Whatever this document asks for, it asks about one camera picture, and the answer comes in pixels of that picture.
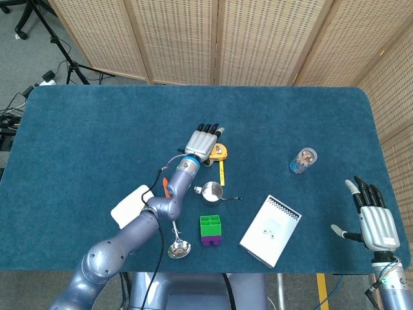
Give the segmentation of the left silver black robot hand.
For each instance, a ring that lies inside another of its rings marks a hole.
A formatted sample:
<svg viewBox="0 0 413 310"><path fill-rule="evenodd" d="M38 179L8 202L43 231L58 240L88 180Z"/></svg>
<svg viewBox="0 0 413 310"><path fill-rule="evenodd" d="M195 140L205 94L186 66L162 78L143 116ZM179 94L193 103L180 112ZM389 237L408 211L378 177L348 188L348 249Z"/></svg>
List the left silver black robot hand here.
<svg viewBox="0 0 413 310"><path fill-rule="evenodd" d="M219 137L224 132L224 128L219 124L204 124L200 123L195 131L193 131L184 153L194 157L198 162L203 163L206 167L211 166L212 160L210 155Z"/></svg>

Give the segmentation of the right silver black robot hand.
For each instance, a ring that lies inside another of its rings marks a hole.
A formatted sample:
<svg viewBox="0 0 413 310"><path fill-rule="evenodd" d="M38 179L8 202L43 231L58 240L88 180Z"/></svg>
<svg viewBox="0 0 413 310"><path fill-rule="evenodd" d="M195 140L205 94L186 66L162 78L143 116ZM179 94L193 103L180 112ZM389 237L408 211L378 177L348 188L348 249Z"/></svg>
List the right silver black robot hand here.
<svg viewBox="0 0 413 310"><path fill-rule="evenodd" d="M381 191L358 176L354 176L354 181L345 180L345 185L353 197L361 232L348 232L335 224L330 228L343 239L363 243L373 253L398 249L400 240L394 217L385 205Z"/></svg>

